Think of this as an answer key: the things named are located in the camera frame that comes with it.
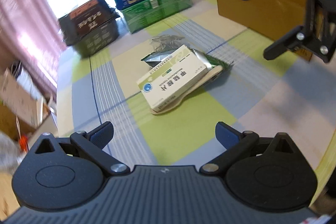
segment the tablecloth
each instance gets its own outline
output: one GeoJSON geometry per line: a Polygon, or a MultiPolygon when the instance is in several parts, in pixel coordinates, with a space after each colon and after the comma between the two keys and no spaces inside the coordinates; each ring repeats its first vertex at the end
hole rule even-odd
{"type": "Polygon", "coordinates": [[[263,137],[287,132],[325,182],[335,166],[336,61],[308,63],[291,52],[267,61],[263,50],[272,41],[221,17],[216,5],[204,0],[133,35],[121,20],[120,37],[87,59],[67,49],[58,71],[60,136],[111,121],[115,134],[104,151],[131,168],[199,168],[225,151],[215,139],[218,121],[263,137]],[[234,65],[174,111],[154,116],[136,81],[149,70],[140,60],[152,52],[151,38],[162,34],[234,65]]]}

